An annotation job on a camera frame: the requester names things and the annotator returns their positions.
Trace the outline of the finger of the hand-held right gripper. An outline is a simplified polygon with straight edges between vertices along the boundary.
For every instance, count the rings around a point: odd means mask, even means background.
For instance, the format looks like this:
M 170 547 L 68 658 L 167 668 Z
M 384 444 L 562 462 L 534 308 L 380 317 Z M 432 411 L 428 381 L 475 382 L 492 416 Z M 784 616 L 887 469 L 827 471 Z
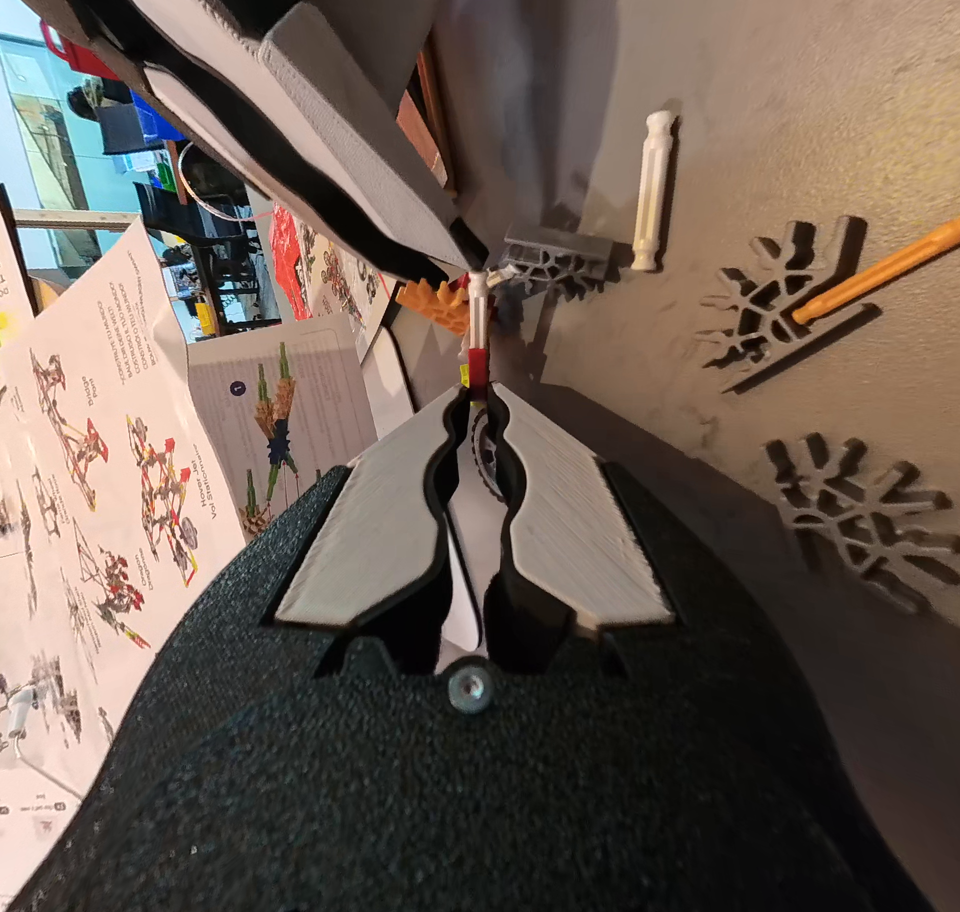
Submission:
M 301 155 L 282 132 L 221 79 L 187 68 L 182 82 L 146 64 L 143 77 L 162 108 L 226 164 L 297 218 L 402 281 L 438 286 L 448 274 L 430 257 L 384 233 L 331 178 Z
M 335 181 L 390 238 L 441 268 L 478 270 L 486 246 L 428 171 L 327 21 L 296 5 L 256 42 L 211 0 L 194 6 L 198 30 L 173 29 L 173 7 L 133 0 L 143 60 L 182 82 L 194 66 L 221 79 Z

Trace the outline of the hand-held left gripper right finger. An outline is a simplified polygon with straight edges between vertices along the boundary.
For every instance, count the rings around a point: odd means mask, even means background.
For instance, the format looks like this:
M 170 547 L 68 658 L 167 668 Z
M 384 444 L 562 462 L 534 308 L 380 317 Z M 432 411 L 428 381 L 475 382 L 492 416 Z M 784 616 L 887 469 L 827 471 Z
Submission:
M 580 630 L 673 624 L 675 612 L 594 450 L 501 383 L 490 385 L 487 408 L 508 506 L 504 576 L 566 606 Z

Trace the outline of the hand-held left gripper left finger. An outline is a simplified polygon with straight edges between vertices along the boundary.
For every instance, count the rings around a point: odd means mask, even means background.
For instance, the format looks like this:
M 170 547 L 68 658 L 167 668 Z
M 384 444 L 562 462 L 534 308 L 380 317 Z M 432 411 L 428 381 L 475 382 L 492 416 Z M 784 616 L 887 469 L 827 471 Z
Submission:
M 414 629 L 442 628 L 452 601 L 447 512 L 469 418 L 470 394 L 454 386 L 351 464 L 277 621 L 352 630 L 416 602 Z

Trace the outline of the white rod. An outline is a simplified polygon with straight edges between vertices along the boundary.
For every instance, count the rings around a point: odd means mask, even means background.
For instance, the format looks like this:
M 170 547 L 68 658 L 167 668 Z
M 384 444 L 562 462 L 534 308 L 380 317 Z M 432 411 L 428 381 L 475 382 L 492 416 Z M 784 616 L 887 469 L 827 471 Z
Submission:
M 467 305 L 469 324 L 466 332 L 466 353 L 489 350 L 491 298 L 489 273 L 474 270 L 467 276 Z

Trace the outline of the red connector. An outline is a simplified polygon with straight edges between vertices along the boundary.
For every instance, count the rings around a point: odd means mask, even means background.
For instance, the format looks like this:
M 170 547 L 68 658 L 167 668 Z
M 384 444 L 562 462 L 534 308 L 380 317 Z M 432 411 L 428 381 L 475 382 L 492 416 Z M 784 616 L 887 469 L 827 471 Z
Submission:
M 486 412 L 489 397 L 489 354 L 486 349 L 470 347 L 461 366 L 461 385 L 469 393 L 469 417 L 478 418 Z

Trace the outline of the connector assembly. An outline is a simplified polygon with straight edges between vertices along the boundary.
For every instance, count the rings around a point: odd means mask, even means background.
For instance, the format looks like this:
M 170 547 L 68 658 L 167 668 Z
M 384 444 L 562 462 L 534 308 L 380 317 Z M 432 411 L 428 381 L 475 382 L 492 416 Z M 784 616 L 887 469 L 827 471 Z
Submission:
M 614 241 L 539 226 L 515 223 L 508 230 L 498 260 L 486 277 L 486 308 L 494 304 L 494 289 L 521 286 L 525 294 L 554 291 L 566 298 L 580 298 L 607 281 L 616 249 Z M 480 272 L 469 272 L 437 288 L 425 281 L 398 289 L 395 301 L 434 324 L 478 347 L 472 308 Z

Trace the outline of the colourful toy packaging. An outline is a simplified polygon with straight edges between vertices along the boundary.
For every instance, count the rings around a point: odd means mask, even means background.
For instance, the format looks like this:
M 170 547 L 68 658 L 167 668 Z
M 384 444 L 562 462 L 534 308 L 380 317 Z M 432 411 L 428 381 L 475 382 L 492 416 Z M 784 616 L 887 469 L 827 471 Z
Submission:
M 414 71 L 396 114 L 396 123 L 438 184 L 450 197 L 456 197 L 455 163 L 433 34 L 428 35 L 416 57 Z M 309 232 L 310 228 L 288 210 L 277 203 L 273 206 L 270 251 L 274 276 L 291 307 L 294 320 L 304 320 L 313 314 L 311 270 L 305 238 Z

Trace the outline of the small black wheel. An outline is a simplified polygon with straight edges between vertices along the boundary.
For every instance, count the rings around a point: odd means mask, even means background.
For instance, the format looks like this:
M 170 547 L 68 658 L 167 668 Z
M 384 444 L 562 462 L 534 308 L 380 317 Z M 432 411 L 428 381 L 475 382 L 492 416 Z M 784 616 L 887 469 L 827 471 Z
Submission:
M 474 466 L 486 490 L 498 503 L 505 505 L 506 499 L 498 484 L 497 445 L 490 431 L 488 408 L 478 405 L 473 412 L 469 449 Z

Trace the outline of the white task instruction board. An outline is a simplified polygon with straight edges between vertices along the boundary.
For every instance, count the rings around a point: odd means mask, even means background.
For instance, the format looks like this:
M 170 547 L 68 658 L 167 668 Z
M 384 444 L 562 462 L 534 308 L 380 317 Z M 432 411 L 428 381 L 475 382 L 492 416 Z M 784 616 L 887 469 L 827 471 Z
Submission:
M 14 212 L 1 186 L 1 347 L 15 342 L 38 314 L 32 281 L 23 258 Z

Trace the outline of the dark snowflake connector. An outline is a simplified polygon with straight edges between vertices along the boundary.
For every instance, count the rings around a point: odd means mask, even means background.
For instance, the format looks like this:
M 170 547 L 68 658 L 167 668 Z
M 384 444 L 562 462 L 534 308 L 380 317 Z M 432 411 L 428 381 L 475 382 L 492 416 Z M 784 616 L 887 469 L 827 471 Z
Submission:
M 763 450 L 774 471 L 781 520 L 804 561 L 818 567 L 831 548 L 846 570 L 889 605 L 908 614 L 950 612 L 943 596 L 958 592 L 958 534 L 917 524 L 917 516 L 948 512 L 952 499 L 922 486 L 912 462 L 874 477 L 862 464 L 868 446 L 850 438 L 837 448 L 818 433 L 800 442 L 798 456 L 781 439 Z

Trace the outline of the short white spacer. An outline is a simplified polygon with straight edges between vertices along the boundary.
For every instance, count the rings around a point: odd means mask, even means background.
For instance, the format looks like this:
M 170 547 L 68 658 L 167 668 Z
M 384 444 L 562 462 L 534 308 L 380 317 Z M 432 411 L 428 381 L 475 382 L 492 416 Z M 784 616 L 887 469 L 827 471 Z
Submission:
M 653 273 L 662 269 L 669 237 L 679 126 L 667 108 L 650 114 L 645 124 L 630 268 Z

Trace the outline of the grey snowflake connector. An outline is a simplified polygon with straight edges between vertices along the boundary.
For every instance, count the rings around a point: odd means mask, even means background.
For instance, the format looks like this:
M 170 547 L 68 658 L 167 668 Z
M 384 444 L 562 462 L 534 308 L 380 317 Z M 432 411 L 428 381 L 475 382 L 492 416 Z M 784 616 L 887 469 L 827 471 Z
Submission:
M 877 305 L 856 299 L 807 324 L 793 318 L 801 306 L 854 275 L 868 227 L 852 216 L 840 217 L 828 231 L 787 222 L 777 238 L 750 241 L 749 269 L 719 270 L 721 291 L 704 296 L 701 305 L 721 321 L 696 338 L 710 347 L 702 367 L 720 374 L 722 394 L 754 389 L 880 316 Z

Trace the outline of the long yellow rod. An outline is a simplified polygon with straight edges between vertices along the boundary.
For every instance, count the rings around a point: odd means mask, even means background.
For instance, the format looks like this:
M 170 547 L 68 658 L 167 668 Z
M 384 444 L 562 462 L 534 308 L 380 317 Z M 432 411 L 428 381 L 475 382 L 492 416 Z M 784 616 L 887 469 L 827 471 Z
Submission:
M 828 291 L 811 298 L 792 312 L 795 323 L 806 326 L 851 304 L 893 280 L 916 270 L 959 246 L 959 219 L 945 222 L 914 243 L 859 271 Z

